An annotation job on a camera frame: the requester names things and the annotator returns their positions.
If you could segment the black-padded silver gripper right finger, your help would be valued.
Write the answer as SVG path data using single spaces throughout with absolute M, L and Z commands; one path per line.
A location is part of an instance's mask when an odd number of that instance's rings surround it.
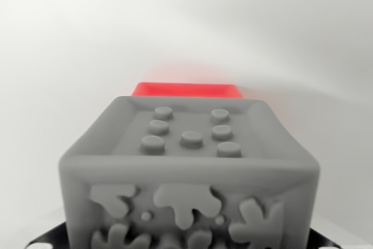
M 313 214 L 308 248 L 372 248 L 372 244 L 330 220 Z

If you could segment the black-padded silver gripper left finger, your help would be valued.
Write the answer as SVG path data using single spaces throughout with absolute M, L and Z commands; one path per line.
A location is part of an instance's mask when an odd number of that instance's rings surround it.
M 18 216 L 1 225 L 1 248 L 68 248 L 65 211 Z

